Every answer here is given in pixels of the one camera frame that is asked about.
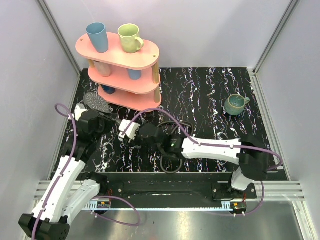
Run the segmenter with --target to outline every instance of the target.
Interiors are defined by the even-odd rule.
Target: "blue cup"
[[[239,94],[233,94],[228,97],[224,103],[224,110],[233,116],[239,115],[245,110],[245,106],[250,102],[250,98]]]
[[[101,22],[91,23],[86,27],[92,45],[98,53],[105,53],[109,49],[106,26]]]
[[[106,85],[101,85],[102,89],[107,93],[107,94],[114,94],[116,89],[110,86],[106,86]]]
[[[138,80],[141,78],[141,70],[132,70],[132,69],[127,69],[129,77],[132,80]]]

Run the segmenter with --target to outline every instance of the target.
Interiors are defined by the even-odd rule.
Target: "white wall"
[[[135,23],[160,48],[161,67],[249,67],[290,0],[46,0],[81,68],[76,41],[92,22],[108,32]]]
[[[0,1],[0,239],[18,240],[48,177],[77,74],[34,0]]]
[[[258,73],[291,177],[320,234],[320,1],[300,1]]]

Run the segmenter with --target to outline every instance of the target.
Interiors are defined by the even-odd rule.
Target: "mug handle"
[[[142,40],[141,37],[137,37],[137,36],[136,36],[136,37],[135,37],[135,40],[138,40],[139,43],[140,43],[140,47],[137,47],[137,48],[136,48],[136,50],[139,51],[140,49],[142,49],[142,48],[144,47],[145,43],[144,43],[144,41]]]
[[[247,103],[249,103],[249,102],[250,102],[250,98],[245,97],[245,98],[244,98],[244,104],[247,104]]]

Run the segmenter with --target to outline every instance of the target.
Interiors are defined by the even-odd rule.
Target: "wooden post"
[[[155,65],[152,66],[152,78],[153,78],[154,84],[159,83],[159,63],[158,62],[156,62]]]
[[[91,68],[94,68],[94,67],[95,67],[95,63],[94,63],[93,60],[88,59],[88,62],[89,62],[89,65],[90,65]]]
[[[158,87],[154,90],[154,102],[155,102],[155,103],[159,103],[159,102],[160,102],[160,86],[158,86]]]

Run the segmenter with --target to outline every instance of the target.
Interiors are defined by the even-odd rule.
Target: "three-tier shelf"
[[[104,53],[96,51],[89,36],[83,35],[75,44],[77,52],[89,61],[88,74],[99,84],[98,94],[108,103],[142,111],[157,108],[161,104],[159,48],[151,41],[143,40],[144,47],[136,53],[123,51],[118,34],[107,32],[109,49]],[[110,76],[102,76],[94,61],[112,65]],[[127,69],[141,70],[141,78],[132,80]],[[101,85],[115,88],[113,94],[106,93]]]

